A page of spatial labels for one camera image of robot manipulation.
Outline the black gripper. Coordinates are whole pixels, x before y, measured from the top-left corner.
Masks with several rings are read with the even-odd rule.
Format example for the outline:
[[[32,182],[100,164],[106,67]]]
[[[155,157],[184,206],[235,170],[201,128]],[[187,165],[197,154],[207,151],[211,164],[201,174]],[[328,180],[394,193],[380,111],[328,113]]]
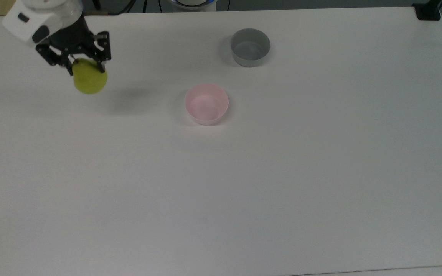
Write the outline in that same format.
[[[97,63],[100,73],[105,73],[106,61],[112,59],[110,36],[108,31],[94,34],[84,17],[80,17],[72,25],[58,30],[35,46],[42,58],[51,66],[66,67],[70,76],[74,76],[73,55],[84,54]]]

